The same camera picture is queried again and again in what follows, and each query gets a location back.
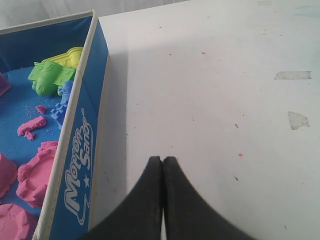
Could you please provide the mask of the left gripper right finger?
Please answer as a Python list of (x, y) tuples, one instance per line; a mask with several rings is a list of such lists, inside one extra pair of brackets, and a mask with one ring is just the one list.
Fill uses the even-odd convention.
[(163, 160), (163, 210), (168, 240), (253, 240), (215, 211), (196, 191), (178, 160)]

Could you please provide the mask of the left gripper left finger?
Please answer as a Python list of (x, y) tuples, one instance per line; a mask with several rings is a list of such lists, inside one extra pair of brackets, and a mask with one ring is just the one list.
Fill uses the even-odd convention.
[(160, 240), (164, 206), (163, 162), (149, 158), (120, 205), (80, 240)]

